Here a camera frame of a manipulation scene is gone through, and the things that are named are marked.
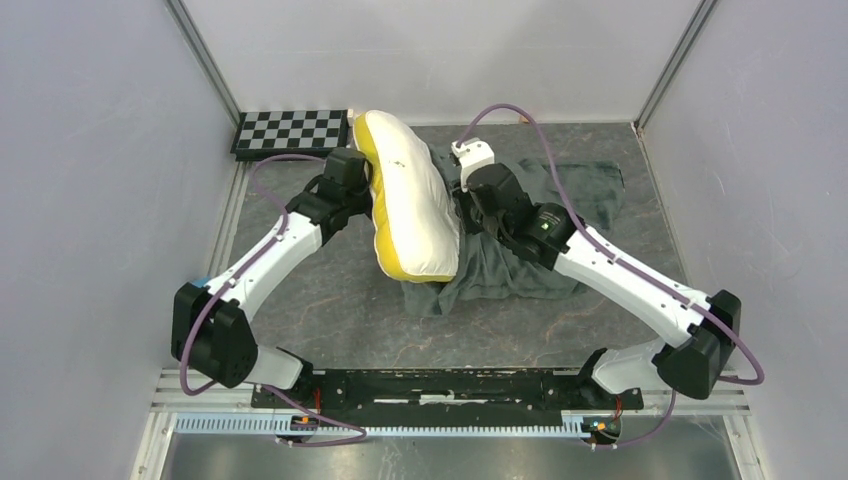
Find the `zebra striped pillowcase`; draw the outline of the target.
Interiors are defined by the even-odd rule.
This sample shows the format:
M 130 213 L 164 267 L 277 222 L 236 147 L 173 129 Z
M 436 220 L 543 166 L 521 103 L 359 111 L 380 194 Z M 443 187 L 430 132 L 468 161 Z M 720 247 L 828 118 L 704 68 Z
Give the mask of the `zebra striped pillowcase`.
M 459 187 L 459 169 L 447 151 L 433 149 L 431 157 L 443 176 L 458 213 L 453 190 Z M 620 212 L 625 188 L 619 166 L 610 161 L 559 162 L 554 172 L 533 158 L 506 159 L 502 163 L 517 176 L 525 192 L 539 204 L 529 234 L 536 246 L 506 246 L 487 233 L 468 235 L 460 221 L 459 268 L 448 283 L 402 282 L 408 314 L 438 317 L 449 314 L 459 302 L 501 300 L 509 297 L 559 300 L 583 291 L 579 281 L 554 272 L 556 254 L 577 229 L 558 195 L 560 180 L 580 220 L 611 230 Z

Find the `white pillow with yellow edge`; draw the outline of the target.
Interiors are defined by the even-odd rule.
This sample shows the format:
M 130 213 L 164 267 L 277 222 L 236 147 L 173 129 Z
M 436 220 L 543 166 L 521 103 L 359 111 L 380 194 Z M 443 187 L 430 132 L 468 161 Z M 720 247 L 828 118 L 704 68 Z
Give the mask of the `white pillow with yellow edge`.
M 448 283 L 459 268 L 459 222 L 428 145 L 396 116 L 369 110 L 353 123 L 372 168 L 374 249 L 388 277 Z

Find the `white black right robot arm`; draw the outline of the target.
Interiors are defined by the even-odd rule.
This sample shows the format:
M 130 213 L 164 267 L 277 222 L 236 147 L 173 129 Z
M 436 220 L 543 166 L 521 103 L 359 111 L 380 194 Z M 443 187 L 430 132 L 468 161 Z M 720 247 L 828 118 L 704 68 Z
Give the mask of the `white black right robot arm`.
M 736 295 L 708 295 L 658 273 L 564 206 L 533 202 L 503 164 L 464 169 L 452 193 L 472 232 L 486 232 L 522 261 L 601 293 L 657 334 L 588 361 L 589 374 L 577 382 L 585 405 L 602 408 L 628 389 L 660 384 L 696 400 L 710 396 L 736 347 L 731 337 L 742 310 Z

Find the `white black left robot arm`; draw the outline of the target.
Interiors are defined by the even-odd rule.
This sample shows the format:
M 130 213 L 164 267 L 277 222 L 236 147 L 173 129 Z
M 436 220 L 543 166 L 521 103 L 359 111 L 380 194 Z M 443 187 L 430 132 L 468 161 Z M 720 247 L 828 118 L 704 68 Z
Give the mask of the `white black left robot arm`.
M 305 360 L 260 345 L 251 322 L 273 290 L 349 220 L 371 210 L 371 168 L 361 152 L 335 148 L 321 174 L 292 200 L 274 198 L 280 216 L 235 264 L 203 282 L 188 282 L 173 300 L 171 354 L 179 362 L 183 392 L 196 396 L 214 385 L 276 387 L 290 407 L 314 394 Z

